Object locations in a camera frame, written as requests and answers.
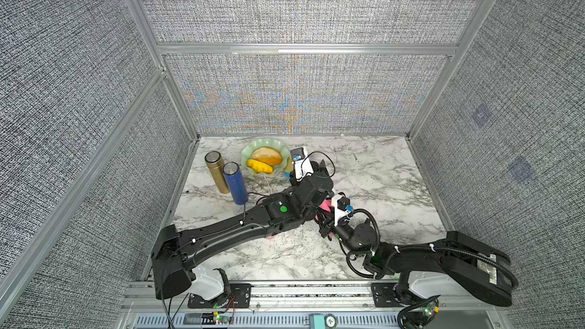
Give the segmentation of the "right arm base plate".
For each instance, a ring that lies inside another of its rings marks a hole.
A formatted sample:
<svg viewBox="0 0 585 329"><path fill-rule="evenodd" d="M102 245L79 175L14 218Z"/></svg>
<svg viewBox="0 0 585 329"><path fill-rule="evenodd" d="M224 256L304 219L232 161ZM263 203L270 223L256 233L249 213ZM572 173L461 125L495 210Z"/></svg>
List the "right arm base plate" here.
<svg viewBox="0 0 585 329"><path fill-rule="evenodd" d="M371 283L370 289L376 308L408 307L425 300L425 298L411 292L407 283Z"/></svg>

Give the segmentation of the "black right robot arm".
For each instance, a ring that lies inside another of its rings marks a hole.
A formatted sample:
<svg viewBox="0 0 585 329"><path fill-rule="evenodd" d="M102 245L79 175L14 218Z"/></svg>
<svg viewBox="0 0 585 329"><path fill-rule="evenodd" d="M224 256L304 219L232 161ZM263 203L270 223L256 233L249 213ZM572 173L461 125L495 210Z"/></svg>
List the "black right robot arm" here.
<svg viewBox="0 0 585 329"><path fill-rule="evenodd" d="M318 208L315 221L320 233L336 238L350 270L368 280L398 274L395 299L410 304L422 299L408 283L414 272L445 274L473 297L493 306L510 307L519 286L511 259L504 252L461 232L448 231L444 239L426 244L392 245L383 242L371 213L358 209L367 219L356 227L349 219L335 225L331 207Z"/></svg>

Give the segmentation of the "gold gradient thermos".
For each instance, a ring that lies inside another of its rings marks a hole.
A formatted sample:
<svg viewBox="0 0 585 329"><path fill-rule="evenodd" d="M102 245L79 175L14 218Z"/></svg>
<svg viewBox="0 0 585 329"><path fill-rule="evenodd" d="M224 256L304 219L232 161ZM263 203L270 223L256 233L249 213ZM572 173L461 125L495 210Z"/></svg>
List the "gold gradient thermos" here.
<svg viewBox="0 0 585 329"><path fill-rule="evenodd" d="M225 178L222 173L222 168L225 165L222 154L217 151L211 151L205 155L204 160L219 190L219 193L229 193L229 187L225 182Z"/></svg>

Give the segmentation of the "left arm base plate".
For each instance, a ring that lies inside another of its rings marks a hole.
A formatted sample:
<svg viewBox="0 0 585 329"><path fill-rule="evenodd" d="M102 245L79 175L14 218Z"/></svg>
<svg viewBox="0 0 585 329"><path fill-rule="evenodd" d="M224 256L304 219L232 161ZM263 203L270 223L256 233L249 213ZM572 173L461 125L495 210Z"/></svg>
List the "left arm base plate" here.
<svg viewBox="0 0 585 329"><path fill-rule="evenodd" d="M249 283L231 283L227 292L220 294L210 301L202 299L198 295L191 294L187 303L189 309L214 309L226 311L228 305L236 309L248 309L251 301L251 288Z"/></svg>

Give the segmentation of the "blue thermos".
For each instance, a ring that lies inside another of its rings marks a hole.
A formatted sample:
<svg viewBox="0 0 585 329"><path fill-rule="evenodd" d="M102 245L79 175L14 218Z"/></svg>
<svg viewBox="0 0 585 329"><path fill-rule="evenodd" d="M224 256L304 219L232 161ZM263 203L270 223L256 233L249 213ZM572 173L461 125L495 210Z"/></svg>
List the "blue thermos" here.
<svg viewBox="0 0 585 329"><path fill-rule="evenodd" d="M244 205L248 202L248 191L242 175L240 165L234 161L226 163L222 167L222 174L236 205Z"/></svg>

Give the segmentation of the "pink cloth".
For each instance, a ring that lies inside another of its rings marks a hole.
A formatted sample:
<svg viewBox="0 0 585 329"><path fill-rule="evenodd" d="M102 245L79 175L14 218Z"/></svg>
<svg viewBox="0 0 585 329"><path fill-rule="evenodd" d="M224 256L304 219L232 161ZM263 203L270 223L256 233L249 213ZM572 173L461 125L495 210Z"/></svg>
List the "pink cloth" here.
<svg viewBox="0 0 585 329"><path fill-rule="evenodd" d="M319 208L327 213L331 213L333 206L331 199L325 199L320 205Z"/></svg>

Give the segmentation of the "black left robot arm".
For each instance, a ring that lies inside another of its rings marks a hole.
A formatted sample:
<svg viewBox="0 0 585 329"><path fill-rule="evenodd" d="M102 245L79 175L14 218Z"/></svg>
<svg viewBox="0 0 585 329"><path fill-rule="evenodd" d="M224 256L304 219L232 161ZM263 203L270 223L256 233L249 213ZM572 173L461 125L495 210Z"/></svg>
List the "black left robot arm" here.
<svg viewBox="0 0 585 329"><path fill-rule="evenodd" d="M245 242L278 235L314 219L320 205L333 195L334 185L323 161L311 166L313 173L280 193L261 198L240 215L203 228L162 228L151 252L155 297L165 300L189 292L214 302L231 295L225 271L209 269L204 262Z"/></svg>

